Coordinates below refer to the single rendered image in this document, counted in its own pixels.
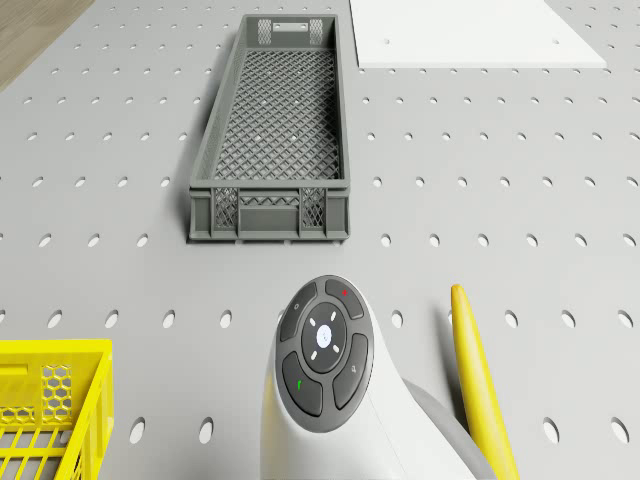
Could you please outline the white board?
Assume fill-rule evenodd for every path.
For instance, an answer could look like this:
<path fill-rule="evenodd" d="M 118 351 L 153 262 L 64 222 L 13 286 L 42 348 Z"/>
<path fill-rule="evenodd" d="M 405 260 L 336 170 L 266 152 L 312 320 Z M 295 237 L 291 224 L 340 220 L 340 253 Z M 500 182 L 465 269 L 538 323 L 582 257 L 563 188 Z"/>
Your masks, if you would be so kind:
<path fill-rule="evenodd" d="M 362 68 L 604 68 L 545 0 L 350 0 Z"/>

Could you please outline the yellow basket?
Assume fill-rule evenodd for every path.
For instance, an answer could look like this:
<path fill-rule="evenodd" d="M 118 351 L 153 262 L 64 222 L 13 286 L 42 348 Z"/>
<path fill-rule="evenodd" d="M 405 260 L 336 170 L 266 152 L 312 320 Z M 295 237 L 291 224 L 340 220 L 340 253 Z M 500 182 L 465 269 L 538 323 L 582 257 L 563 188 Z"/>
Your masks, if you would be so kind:
<path fill-rule="evenodd" d="M 113 427 L 109 339 L 0 340 L 0 480 L 98 480 Z"/>

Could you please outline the dark grey basket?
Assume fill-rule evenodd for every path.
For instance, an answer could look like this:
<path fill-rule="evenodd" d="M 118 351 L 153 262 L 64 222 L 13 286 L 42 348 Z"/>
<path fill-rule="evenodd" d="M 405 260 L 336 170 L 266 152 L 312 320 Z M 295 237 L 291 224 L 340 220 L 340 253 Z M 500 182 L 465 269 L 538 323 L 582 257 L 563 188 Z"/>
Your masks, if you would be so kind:
<path fill-rule="evenodd" d="M 339 21 L 245 15 L 194 161 L 193 241 L 343 241 L 350 168 Z"/>

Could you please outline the banana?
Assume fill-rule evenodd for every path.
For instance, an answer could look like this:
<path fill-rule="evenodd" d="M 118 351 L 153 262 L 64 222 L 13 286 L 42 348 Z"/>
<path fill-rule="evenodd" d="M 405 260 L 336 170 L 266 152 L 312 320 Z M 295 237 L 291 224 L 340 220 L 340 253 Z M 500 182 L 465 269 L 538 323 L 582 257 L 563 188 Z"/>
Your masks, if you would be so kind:
<path fill-rule="evenodd" d="M 479 329 L 459 284 L 451 287 L 452 331 L 470 434 L 497 480 L 520 480 Z"/>

